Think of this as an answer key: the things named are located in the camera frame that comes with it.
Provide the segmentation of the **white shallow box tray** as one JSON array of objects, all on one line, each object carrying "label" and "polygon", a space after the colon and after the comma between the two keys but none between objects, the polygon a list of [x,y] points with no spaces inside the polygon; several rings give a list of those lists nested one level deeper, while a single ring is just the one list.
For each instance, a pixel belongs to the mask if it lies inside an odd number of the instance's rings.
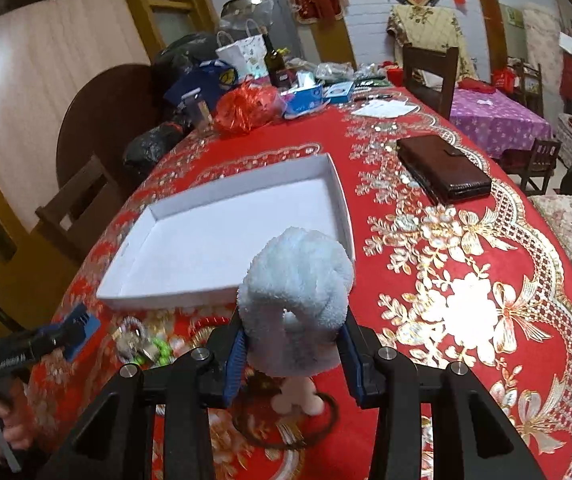
[{"label": "white shallow box tray", "polygon": [[252,258],[292,226],[322,232],[355,256],[348,203],[330,155],[251,169],[148,205],[96,296],[114,310],[231,304]]}]

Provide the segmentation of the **dark wooden chair left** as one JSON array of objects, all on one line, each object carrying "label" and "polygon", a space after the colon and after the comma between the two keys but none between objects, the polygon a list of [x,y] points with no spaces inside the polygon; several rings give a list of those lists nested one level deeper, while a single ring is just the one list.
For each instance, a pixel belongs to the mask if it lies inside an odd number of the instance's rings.
[{"label": "dark wooden chair left", "polygon": [[36,208],[36,229],[82,263],[123,204],[119,185],[93,155],[45,206]]}]

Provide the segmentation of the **small wooden chair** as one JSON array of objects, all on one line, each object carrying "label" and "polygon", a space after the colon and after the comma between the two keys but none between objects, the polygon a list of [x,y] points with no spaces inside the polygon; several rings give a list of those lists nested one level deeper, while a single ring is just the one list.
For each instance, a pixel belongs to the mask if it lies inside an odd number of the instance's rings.
[{"label": "small wooden chair", "polygon": [[520,190],[526,196],[543,195],[556,169],[560,148],[559,141],[536,139],[529,150],[503,151],[498,164],[506,174],[521,178]]}]

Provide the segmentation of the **white gift bag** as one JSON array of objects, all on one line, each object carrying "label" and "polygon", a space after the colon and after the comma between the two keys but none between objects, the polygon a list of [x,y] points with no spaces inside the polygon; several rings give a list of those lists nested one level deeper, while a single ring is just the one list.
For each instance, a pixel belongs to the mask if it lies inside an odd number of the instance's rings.
[{"label": "white gift bag", "polygon": [[221,61],[237,70],[240,80],[251,77],[261,79],[269,74],[264,58],[266,48],[263,39],[265,28],[252,18],[246,21],[246,36],[234,39],[228,32],[221,29],[216,35],[217,49],[215,53]]}]

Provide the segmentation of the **beige floral cloth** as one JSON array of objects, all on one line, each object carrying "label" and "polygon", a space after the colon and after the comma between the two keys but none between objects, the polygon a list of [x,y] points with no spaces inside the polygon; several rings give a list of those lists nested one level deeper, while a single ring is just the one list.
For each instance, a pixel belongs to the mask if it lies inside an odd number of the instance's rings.
[{"label": "beige floral cloth", "polygon": [[411,6],[396,4],[389,14],[387,33],[393,39],[394,60],[403,64],[403,46],[445,52],[458,49],[457,79],[478,78],[468,53],[464,33],[454,12],[442,6]]}]

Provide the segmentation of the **round brown tabletop leaning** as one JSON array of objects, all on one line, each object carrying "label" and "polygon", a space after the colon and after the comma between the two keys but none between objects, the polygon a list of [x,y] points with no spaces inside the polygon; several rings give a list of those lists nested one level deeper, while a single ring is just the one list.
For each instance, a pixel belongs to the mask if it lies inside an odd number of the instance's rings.
[{"label": "round brown tabletop leaning", "polygon": [[62,119],[56,148],[56,176],[67,183],[97,157],[123,193],[144,177],[126,167],[124,153],[137,136],[161,125],[170,105],[149,65],[122,64],[104,70],[74,96]]}]

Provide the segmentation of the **dark wooden chair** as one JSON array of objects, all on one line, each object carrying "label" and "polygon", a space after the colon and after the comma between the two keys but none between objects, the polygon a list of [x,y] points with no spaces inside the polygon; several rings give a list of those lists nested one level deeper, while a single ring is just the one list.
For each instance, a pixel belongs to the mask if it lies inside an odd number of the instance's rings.
[{"label": "dark wooden chair", "polygon": [[459,49],[444,52],[404,44],[403,82],[408,92],[443,118],[450,118],[457,81]]},{"label": "dark wooden chair", "polygon": [[45,206],[36,208],[36,229],[82,263],[123,204],[119,185],[93,155]]}]

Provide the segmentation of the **dark wine bottle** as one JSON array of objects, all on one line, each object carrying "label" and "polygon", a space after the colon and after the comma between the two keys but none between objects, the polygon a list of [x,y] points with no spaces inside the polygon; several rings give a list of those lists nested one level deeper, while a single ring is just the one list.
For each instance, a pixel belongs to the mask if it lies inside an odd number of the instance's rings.
[{"label": "dark wine bottle", "polygon": [[268,34],[263,34],[262,39],[265,45],[264,64],[269,73],[271,84],[280,90],[290,88],[289,75],[281,54],[274,48]]}]

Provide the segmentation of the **light blue fluffy wristband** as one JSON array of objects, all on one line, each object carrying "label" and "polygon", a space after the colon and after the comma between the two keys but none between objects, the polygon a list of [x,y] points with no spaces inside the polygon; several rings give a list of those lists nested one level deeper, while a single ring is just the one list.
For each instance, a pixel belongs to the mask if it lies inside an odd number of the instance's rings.
[{"label": "light blue fluffy wristband", "polygon": [[336,367],[353,284],[353,263],[333,238],[289,228],[269,240],[237,292],[250,366],[273,377]]}]

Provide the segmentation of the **purple tablecloth side table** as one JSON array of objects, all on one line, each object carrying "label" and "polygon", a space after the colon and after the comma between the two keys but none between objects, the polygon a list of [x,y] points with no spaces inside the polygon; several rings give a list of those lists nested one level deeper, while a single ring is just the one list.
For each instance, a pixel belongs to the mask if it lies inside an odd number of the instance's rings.
[{"label": "purple tablecloth side table", "polygon": [[456,89],[450,122],[490,157],[506,150],[530,151],[535,140],[552,139],[544,118],[499,91]]}]

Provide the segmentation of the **blue tissue box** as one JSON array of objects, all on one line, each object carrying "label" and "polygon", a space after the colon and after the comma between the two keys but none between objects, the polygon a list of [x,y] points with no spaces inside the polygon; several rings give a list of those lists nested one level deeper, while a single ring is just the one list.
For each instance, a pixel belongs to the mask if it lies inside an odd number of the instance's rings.
[{"label": "blue tissue box", "polygon": [[281,92],[280,97],[284,103],[283,116],[287,120],[313,114],[328,104],[324,96],[324,87],[321,84],[305,88],[291,88]]}]

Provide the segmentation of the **red floral tablecloth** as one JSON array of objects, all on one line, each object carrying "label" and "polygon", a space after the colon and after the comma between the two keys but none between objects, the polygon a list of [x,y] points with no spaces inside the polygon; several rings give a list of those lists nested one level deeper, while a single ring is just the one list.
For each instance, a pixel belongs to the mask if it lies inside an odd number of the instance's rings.
[{"label": "red floral tablecloth", "polygon": [[[439,134],[493,180],[484,200],[433,206],[406,174],[395,143]],[[118,370],[117,330],[132,313],[96,297],[144,209],[165,196],[300,156],[337,168],[356,251],[351,308],[382,344],[413,361],[468,365],[514,424],[543,472],[572,479],[572,264],[533,205],[499,166],[428,107],[395,120],[328,107],[226,140],[190,136],[159,162],[90,251],[59,315],[86,304],[102,321],[80,356],[53,354],[28,387],[39,444],[54,450]]]}]

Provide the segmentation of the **black hair tie pink charm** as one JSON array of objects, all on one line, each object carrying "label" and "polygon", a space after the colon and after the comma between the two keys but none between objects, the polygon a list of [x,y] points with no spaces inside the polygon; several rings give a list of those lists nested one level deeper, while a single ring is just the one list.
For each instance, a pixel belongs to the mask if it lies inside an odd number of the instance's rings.
[{"label": "black hair tie pink charm", "polygon": [[311,378],[248,376],[231,404],[235,429],[246,441],[265,450],[302,451],[335,430],[339,406],[316,389]]}]

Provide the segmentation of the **white paper sheet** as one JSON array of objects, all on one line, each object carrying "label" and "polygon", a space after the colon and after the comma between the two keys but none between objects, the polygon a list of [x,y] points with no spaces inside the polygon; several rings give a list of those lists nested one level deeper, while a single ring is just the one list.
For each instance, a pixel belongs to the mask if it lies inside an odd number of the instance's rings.
[{"label": "white paper sheet", "polygon": [[379,119],[395,119],[419,110],[417,104],[408,104],[399,100],[369,100],[363,106],[353,110],[352,114],[359,117]]}]

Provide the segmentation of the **dark wooden chair far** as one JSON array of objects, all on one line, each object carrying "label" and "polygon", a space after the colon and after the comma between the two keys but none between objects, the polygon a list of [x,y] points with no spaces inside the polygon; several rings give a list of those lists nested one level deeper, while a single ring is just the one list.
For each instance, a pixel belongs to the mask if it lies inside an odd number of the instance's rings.
[{"label": "dark wooden chair far", "polygon": [[404,44],[403,82],[408,92],[443,118],[450,118],[457,81],[459,49],[444,52]]}]

